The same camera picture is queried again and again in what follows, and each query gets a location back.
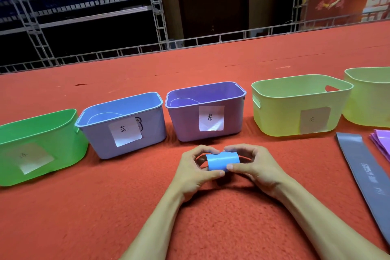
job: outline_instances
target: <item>person's right hand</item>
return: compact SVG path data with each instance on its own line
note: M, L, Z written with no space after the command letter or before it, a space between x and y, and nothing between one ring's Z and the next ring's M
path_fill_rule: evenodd
M226 168L229 171L246 174L264 193L273 198L277 198L276 186L291 179L265 147L238 144L226 146L225 151L237 152L249 159L240 159L239 164L228 164Z

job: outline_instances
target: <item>plastic bin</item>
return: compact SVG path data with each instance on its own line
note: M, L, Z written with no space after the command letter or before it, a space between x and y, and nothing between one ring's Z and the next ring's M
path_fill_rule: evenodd
M182 142L241 131L246 91L235 82L218 82L170 91L165 99Z
M338 90L326 91L331 86ZM353 85L326 75L300 75L252 84L253 117L274 137L327 132L339 122Z
M163 100L145 93L85 109L76 122L101 159L161 142L167 136Z
M347 69L344 80L354 85L344 117L359 125L390 127L390 67Z
M67 109L0 126L0 185L11 186L71 166L88 140Z

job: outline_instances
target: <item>door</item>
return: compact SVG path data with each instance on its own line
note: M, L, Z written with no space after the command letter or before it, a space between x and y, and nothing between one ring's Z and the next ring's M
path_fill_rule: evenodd
M179 4L184 38L248 29L249 0L179 0Z

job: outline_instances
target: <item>white paper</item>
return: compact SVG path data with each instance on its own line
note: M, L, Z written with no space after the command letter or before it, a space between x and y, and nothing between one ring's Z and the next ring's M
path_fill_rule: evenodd
M129 144L142 138L135 117L127 117L108 125L117 147Z
M6 155L18 165L25 175L54 160L54 157L36 143L15 147L9 150Z
M300 133L327 132L330 110L330 107L301 110Z
M223 130L225 106L199 106L199 130Z

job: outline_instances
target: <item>metal fence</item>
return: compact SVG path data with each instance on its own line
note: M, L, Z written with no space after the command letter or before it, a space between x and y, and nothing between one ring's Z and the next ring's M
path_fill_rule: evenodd
M176 49L188 49L198 46L209 46L219 43L227 43L241 40L257 39L275 35L288 33L297 33L305 31L313 31L318 29L326 29L337 26L345 26L352 24L376 22L374 17L367 14L336 16L333 18L323 18L312 21L301 21L284 25L255 28L250 30L229 32L223 34L215 34L196 38L187 38L174 41L162 41L159 43L140 45L134 47L125 47L121 49L112 49L101 52L90 52L80 55L69 55L65 57L56 57L51 60L40 60L26 63L16 63L0 66L0 74L14 73L20 71L28 71L33 69L49 68L63 66L75 63L86 63L92 61L101 61L109 59L117 59L120 57L131 57L134 55L151 54L157 52L171 51Z

